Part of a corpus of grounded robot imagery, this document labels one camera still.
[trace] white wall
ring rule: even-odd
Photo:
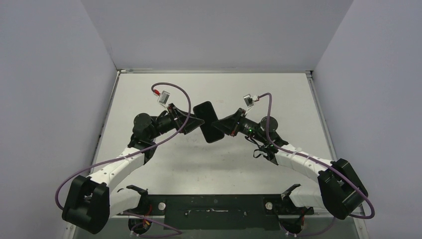
[[[1,1],[0,238],[62,237],[54,191],[90,164],[115,76],[79,0]]]
[[[118,68],[314,69],[352,0],[82,0]]]
[[[337,156],[375,205],[373,239],[422,236],[421,9],[355,0],[314,72]]]

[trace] smartphone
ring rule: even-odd
[[[211,123],[218,120],[217,114],[215,113],[214,107],[212,107],[211,102],[206,101],[202,104],[195,106],[194,114],[197,118],[200,118],[205,121],[205,123],[201,125],[200,128],[207,143],[214,143],[224,138],[223,132],[211,126]]]

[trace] white table surface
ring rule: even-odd
[[[122,152],[129,143],[137,114],[157,116],[163,111],[150,91],[156,82],[184,88],[192,107],[211,101],[220,119],[238,108],[245,109],[244,95],[271,92],[272,116],[279,123],[277,132],[282,139],[315,156],[331,159],[305,74],[156,73],[121,74],[96,162],[115,158]],[[187,111],[186,98],[177,89],[168,86],[157,89],[170,92],[168,103]],[[266,116],[267,107],[268,99],[262,99],[247,117],[259,122]],[[277,194],[295,183],[317,186],[289,168],[276,166],[262,157],[253,158],[255,149],[241,134],[208,144],[198,128],[159,146],[154,157],[117,189],[133,184],[148,188],[150,194]]]

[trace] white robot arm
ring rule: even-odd
[[[253,102],[252,99],[250,101],[245,99],[245,101],[247,104]],[[244,134],[248,141],[258,146],[255,152],[259,151],[260,154],[258,156],[254,155],[254,157],[263,155],[264,158],[275,165],[289,167],[317,183],[315,187],[303,187],[297,184],[289,188],[282,194],[285,204],[290,202],[292,207],[296,208],[325,208],[336,218],[345,219],[364,201],[348,183],[343,182],[330,169],[313,160],[309,160],[310,155],[308,153],[302,152],[300,148],[294,147],[287,141],[282,140],[276,132],[278,123],[273,117],[269,117],[268,123],[268,134],[272,141],[270,142],[267,139],[266,132],[267,117],[264,117],[260,123],[256,123],[246,118],[246,113],[247,110],[239,108],[236,113],[215,121],[212,125],[223,133],[233,137],[238,133]],[[287,152],[278,150],[274,145]],[[317,158],[317,160],[343,174],[365,196],[368,195],[365,187],[348,161],[344,159],[330,161],[321,158]]]
[[[154,145],[154,139],[172,129],[179,130],[188,120],[180,133],[187,134],[204,123],[202,119],[179,110],[173,104],[157,117],[141,113],[133,121],[133,135],[118,161],[110,163],[95,173],[84,177],[77,176],[69,189],[62,218],[93,234],[98,233],[107,220],[128,209],[137,208],[148,195],[146,190],[130,185],[110,194],[116,186],[135,169],[147,163],[154,155],[152,148],[137,153]]]

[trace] black wire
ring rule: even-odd
[[[255,156],[255,152],[260,151],[263,153],[266,153],[267,156],[263,155],[265,158],[268,157],[269,153],[267,152],[267,149],[265,148],[264,145],[259,145],[257,141],[255,141],[253,138],[251,138],[250,136],[245,136],[245,139],[248,140],[249,142],[255,144],[256,146],[258,146],[258,149],[253,151],[253,157],[254,158],[259,158],[261,155],[263,155],[262,153],[258,154],[257,156]]]
[[[161,112],[159,116],[157,116],[157,119],[155,121],[158,121],[161,117],[165,116],[167,114],[167,111]]]

